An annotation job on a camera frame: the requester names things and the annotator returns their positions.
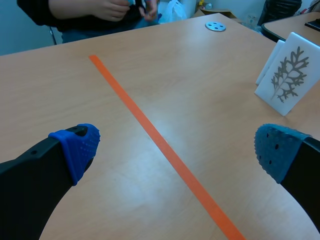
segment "orange tape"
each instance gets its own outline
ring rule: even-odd
[[[161,150],[166,159],[171,163],[176,172],[180,175],[185,184],[193,192],[211,218],[215,221],[216,225],[221,229],[225,236],[229,240],[245,240],[245,237],[231,222],[227,215],[221,210],[218,204],[196,179],[193,173],[188,169],[185,163],[170,147],[166,140],[161,136],[158,130],[149,121],[146,115],[141,111],[137,104],[129,97],[126,91],[121,87],[117,80],[111,75],[108,69],[104,66],[101,60],[96,56],[92,55],[89,57],[96,68],[100,71],[105,80],[110,84],[115,93],[123,101],[130,112],[135,116],[141,126],[144,128],[146,133],[154,141],[154,143]]]

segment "plastic bag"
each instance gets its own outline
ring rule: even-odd
[[[185,19],[187,19],[187,14],[184,6],[179,0],[171,0],[162,14],[162,17],[159,19],[159,23],[171,23]]]

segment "white card stand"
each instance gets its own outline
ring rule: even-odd
[[[271,52],[271,55],[268,58],[268,61],[266,61],[266,64],[264,65],[258,79],[256,80],[255,84],[259,84],[261,83],[262,79],[264,78],[264,76],[266,75],[267,71],[269,70],[272,62],[275,60],[275,58],[277,57],[278,53],[280,52],[280,49],[282,48],[282,46],[285,44],[284,41],[279,40],[274,49]]]
[[[320,79],[320,46],[292,32],[255,94],[285,116]]]

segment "leaf picture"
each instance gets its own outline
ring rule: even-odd
[[[289,97],[298,96],[295,90],[304,83],[307,76],[302,72],[302,69],[309,64],[307,61],[309,57],[304,57],[304,52],[298,46],[296,52],[291,52],[289,59],[285,57],[283,61],[280,61],[280,66],[271,79],[274,88],[274,94],[271,99],[277,96],[284,103]]]

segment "metal disc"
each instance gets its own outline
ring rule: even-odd
[[[215,32],[223,32],[227,29],[227,27],[221,22],[210,21],[205,24],[205,27],[211,31]]]

